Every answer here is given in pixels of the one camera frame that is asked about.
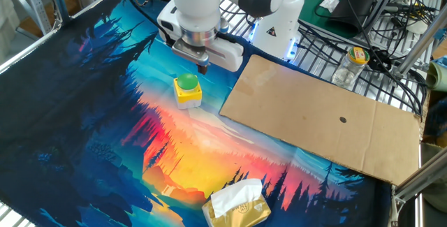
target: cardboard box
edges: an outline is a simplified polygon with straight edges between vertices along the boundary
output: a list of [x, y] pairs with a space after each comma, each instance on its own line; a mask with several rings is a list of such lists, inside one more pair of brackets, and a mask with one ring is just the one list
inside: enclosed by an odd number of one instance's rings
[[420, 117], [259, 56], [220, 114], [392, 184], [418, 169]]

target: wire rack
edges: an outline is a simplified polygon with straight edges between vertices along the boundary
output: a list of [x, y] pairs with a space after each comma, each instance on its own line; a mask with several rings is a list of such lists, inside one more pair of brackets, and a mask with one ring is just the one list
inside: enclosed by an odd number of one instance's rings
[[[221, 0], [221, 8], [223, 10], [230, 11], [232, 13], [243, 13], [242, 10], [236, 4], [231, 3], [229, 0]], [[232, 35], [242, 36], [248, 39], [248, 35], [251, 33], [252, 26], [247, 22], [255, 22], [252, 17], [245, 18], [245, 15], [232, 14], [222, 11], [222, 17], [228, 20], [230, 24], [229, 32]], [[334, 42], [343, 50], [348, 50], [352, 47], [353, 42], [344, 38], [331, 34], [328, 31], [313, 27], [318, 33], [331, 40], [340, 42]], [[324, 80], [330, 81], [340, 61], [344, 58], [345, 54], [330, 47], [325, 42], [313, 35], [310, 30], [300, 27], [301, 36], [299, 39], [298, 51], [293, 60], [289, 60], [290, 64], [300, 67], [301, 69], [312, 73]], [[424, 97], [423, 86], [419, 85], [412, 76], [407, 75], [405, 79], [402, 79], [402, 83], [408, 86], [422, 102]], [[369, 71], [363, 71], [357, 82], [350, 89], [357, 94], [366, 96], [376, 101], [387, 103], [396, 108], [406, 110], [408, 112], [414, 112], [413, 109], [405, 103], [410, 104], [409, 97], [404, 93], [404, 90], [400, 87], [396, 87], [393, 81], [381, 73], [373, 73]]]
[[[424, 0], [424, 2], [429, 7], [433, 7], [438, 10], [441, 9], [442, 0]], [[373, 45], [380, 47], [381, 49], [386, 49], [389, 47], [391, 48], [390, 50], [394, 50], [395, 44], [397, 43], [397, 38], [400, 38], [402, 32], [404, 32], [401, 29], [388, 31], [390, 29], [396, 28], [396, 26], [390, 21], [390, 19], [391, 17], [382, 15], [373, 26], [373, 29], [379, 32], [371, 31], [369, 34]], [[390, 40], [388, 38], [392, 37], [392, 32], [396, 32], [397, 35], [394, 36], [394, 39]], [[411, 48], [419, 41], [420, 37], [421, 35], [409, 31], [404, 40], [397, 47], [395, 56], [402, 57], [407, 55], [410, 52]], [[422, 54], [420, 59], [416, 62], [416, 66], [428, 64], [430, 62], [430, 57], [432, 56], [433, 49], [433, 44], [431, 44], [428, 49]]]

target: black cable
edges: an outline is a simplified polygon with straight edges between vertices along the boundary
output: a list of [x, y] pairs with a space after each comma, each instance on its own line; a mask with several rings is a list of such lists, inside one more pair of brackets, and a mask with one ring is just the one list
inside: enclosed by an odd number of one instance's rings
[[[318, 58], [320, 58], [320, 59], [322, 59], [322, 60], [328, 62], [329, 64], [332, 64], [332, 65], [335, 65], [335, 66], [338, 66], [338, 65], [339, 65], [339, 62], [338, 62], [336, 59], [334, 59], [334, 58], [331, 57], [329, 54], [327, 54], [326, 52], [324, 52], [321, 48], [319, 48], [318, 46], [316, 46], [315, 43], [312, 42], [312, 40], [311, 40], [310, 38], [308, 38], [304, 33], [302, 33], [301, 31], [300, 31], [300, 33], [302, 34], [302, 37], [305, 38], [305, 39], [311, 44], [311, 46], [315, 47], [321, 54], [324, 54], [324, 55], [327, 57], [327, 59], [325, 59], [325, 58], [323, 58], [322, 56], [316, 54], [315, 52], [312, 52], [312, 51], [310, 50], [310, 48], [302, 47], [303, 49], [307, 49], [307, 50], [309, 50], [310, 53], [312, 53], [312, 54], [315, 55], [316, 57], [318, 57]], [[364, 71], [375, 72], [375, 73], [382, 73], [382, 72], [372, 71], [372, 70], [368, 70], [368, 69], [365, 69]], [[370, 86], [372, 86], [372, 87], [378, 89], [379, 91], [383, 92], [384, 94], [387, 94], [387, 95], [389, 95], [390, 97], [397, 99], [397, 100], [398, 100], [399, 102], [401, 102], [402, 104], [407, 105], [407, 106], [410, 107], [410, 108], [412, 107], [412, 105], [408, 104], [406, 101], [402, 100], [400, 97], [395, 96], [394, 94], [391, 94], [390, 92], [388, 92], [388, 91], [386, 91], [385, 89], [383, 89], [383, 88], [381, 88], [381, 87], [375, 85], [374, 83], [371, 83], [370, 81], [364, 79], [362, 76], [359, 76], [359, 79], [361, 79], [361, 80], [367, 82]]]
[[313, 35], [315, 35], [316, 37], [320, 38], [323, 42], [331, 45], [334, 49], [338, 50], [341, 53], [348, 53], [348, 51], [346, 51], [345, 49], [342, 49], [336, 45], [334, 45], [332, 42], [330, 42], [327, 38], [323, 37], [322, 35], [318, 34], [318, 32], [316, 32], [314, 29], [312, 29], [309, 25], [305, 24], [303, 21], [298, 20], [298, 23], [304, 27], [306, 27], [307, 30], [311, 31], [313, 33]]
[[245, 21], [247, 21], [247, 23], [250, 24], [251, 27], [254, 27], [255, 24], [254, 24], [254, 22], [249, 20], [249, 15], [248, 14], [245, 15]]
[[226, 12], [226, 13], [230, 13], [230, 14], [234, 14], [234, 15], [246, 15], [246, 13], [235, 13], [235, 12], [226, 10], [226, 9], [222, 8], [221, 6], [219, 6], [219, 8], [220, 8], [223, 12]]
[[391, 78], [393, 81], [395, 81], [396, 84], [399, 85], [399, 86], [404, 90], [404, 92], [408, 95], [409, 100], [410, 100], [410, 102], [411, 102], [411, 104], [412, 104], [413, 111], [414, 111], [417, 115], [422, 115], [422, 105], [420, 104], [420, 102], [419, 102], [419, 100], [418, 100], [418, 97], [417, 97], [417, 96], [413, 93], [413, 91], [411, 91], [406, 85], [403, 85], [400, 81], [398, 81], [398, 80], [397, 80], [397, 79], [396, 79], [396, 78], [395, 78], [395, 77], [388, 71], [388, 69], [386, 69], [386, 66], [385, 66], [385, 65], [383, 64], [383, 62], [380, 60], [379, 56], [377, 56], [377, 54], [375, 53], [375, 51], [372, 49], [372, 45], [371, 45], [371, 42], [369, 41], [369, 37], [368, 37], [368, 35], [366, 34], [366, 31], [365, 31], [365, 29], [363, 28], [361, 21], [358, 19], [358, 16], [357, 16], [356, 13], [354, 12], [351, 1], [350, 1], [350, 0], [347, 0], [347, 2], [348, 2], [349, 7], [351, 8], [351, 10], [353, 11], [354, 17], [356, 18], [358, 24], [359, 24], [359, 25], [361, 26], [361, 28], [362, 28], [361, 30], [362, 30], [363, 36], [365, 37], [365, 40], [366, 40], [366, 42], [367, 42], [367, 44], [368, 44], [368, 46], [369, 46], [371, 52], [374, 54], [374, 56], [377, 58], [377, 60], [378, 60], [378, 62], [380, 63], [380, 65], [381, 65], [381, 66], [383, 67], [383, 69], [386, 71], [385, 74], [386, 74], [389, 78]]
[[161, 27], [156, 20], [154, 20], [152, 17], [150, 17], [148, 14], [146, 14], [133, 0], [129, 0], [133, 7], [135, 9], [138, 10], [139, 13], [141, 13], [141, 15], [143, 15], [144, 17], [146, 17], [153, 25], [155, 25], [157, 28], [159, 28], [159, 30], [161, 32], [163, 32], [165, 38], [166, 38], [166, 44], [169, 45], [170, 47], [173, 46], [174, 44], [174, 40], [169, 36], [169, 34], [165, 31], [165, 29], [163, 27]]

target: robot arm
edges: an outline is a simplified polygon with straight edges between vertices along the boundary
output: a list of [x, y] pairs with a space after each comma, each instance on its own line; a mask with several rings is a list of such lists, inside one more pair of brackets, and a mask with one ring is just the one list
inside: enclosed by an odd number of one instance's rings
[[[283, 0], [230, 0], [253, 17], [265, 17], [276, 12]], [[242, 63], [243, 47], [217, 38], [221, 23], [221, 0], [172, 0], [157, 18], [171, 38], [175, 54], [198, 65], [201, 73], [209, 63], [237, 71]]]

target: tree silhouette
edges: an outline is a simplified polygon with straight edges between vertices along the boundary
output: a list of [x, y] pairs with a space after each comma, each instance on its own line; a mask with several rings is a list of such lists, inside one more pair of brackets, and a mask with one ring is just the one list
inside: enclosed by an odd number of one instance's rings
[[95, 155], [97, 161], [114, 161], [117, 155], [113, 152], [109, 144], [95, 142], [89, 146], [89, 150]]
[[264, 186], [264, 183], [265, 183], [265, 179], [267, 179], [267, 174], [265, 174], [264, 177], [261, 180], [261, 184], [263, 184], [263, 186]]
[[248, 171], [248, 172], [245, 174], [244, 178], [242, 178], [242, 179], [243, 179], [243, 180], [246, 180], [246, 179], [248, 178], [248, 176], [249, 176], [249, 173], [250, 173], [250, 171]]
[[242, 178], [244, 178], [244, 173], [240, 174], [239, 179], [237, 179], [236, 182], [240, 182], [240, 181], [242, 181]]
[[149, 160], [149, 163], [147, 164], [143, 174], [146, 173], [149, 168], [152, 168], [155, 163], [157, 163], [157, 161], [160, 159], [160, 156], [165, 152], [165, 148], [166, 146], [168, 146], [168, 143], [169, 142], [165, 143], [165, 145]]
[[288, 205], [287, 211], [296, 212], [298, 210], [298, 206], [300, 204], [301, 190], [302, 190], [302, 181], [300, 182], [300, 185], [298, 185], [298, 188], [296, 188], [291, 203]]
[[261, 191], [261, 193], [263, 194], [263, 196], [266, 200], [267, 200], [267, 189], [271, 185], [271, 183], [272, 183], [272, 180], [270, 179], [266, 184], [264, 184], [263, 190]]
[[240, 177], [239, 177], [239, 179], [236, 180], [236, 179], [237, 179], [237, 176], [238, 176], [239, 173], [240, 173], [240, 169], [241, 169], [241, 167], [239, 167], [239, 169], [236, 171], [235, 176], [233, 176], [232, 180], [226, 182], [226, 183], [223, 185], [222, 189], [225, 189], [227, 186], [233, 185], [234, 183], [239, 182], [239, 181], [242, 179], [242, 176], [243, 176], [244, 174], [241, 174]]
[[279, 194], [281, 193], [282, 186], [284, 184], [284, 180], [287, 176], [287, 167], [284, 170], [284, 172], [281, 174], [281, 177], [278, 179], [277, 183], [274, 185], [272, 192], [270, 192], [269, 196], [265, 199], [267, 201], [268, 206], [270, 209], [273, 207], [273, 205], [278, 200]]
[[320, 218], [326, 204], [326, 196], [329, 189], [329, 174], [332, 172], [332, 162], [325, 169], [325, 179], [318, 186], [319, 192], [312, 197], [312, 201], [307, 209], [307, 225], [308, 227], [319, 227]]
[[345, 197], [339, 201], [339, 194], [337, 194], [334, 200], [328, 201], [327, 207], [335, 210], [339, 216], [345, 219], [341, 224], [326, 224], [326, 226], [354, 227], [358, 226], [359, 222], [372, 219], [370, 208], [362, 207], [362, 203], [365, 199], [364, 196], [371, 191], [374, 183], [371, 181], [365, 182], [366, 179], [370, 178], [366, 178], [356, 171], [347, 168], [335, 168], [335, 170], [339, 175], [346, 178], [346, 181], [339, 184], [343, 184], [351, 192], [351, 197]]

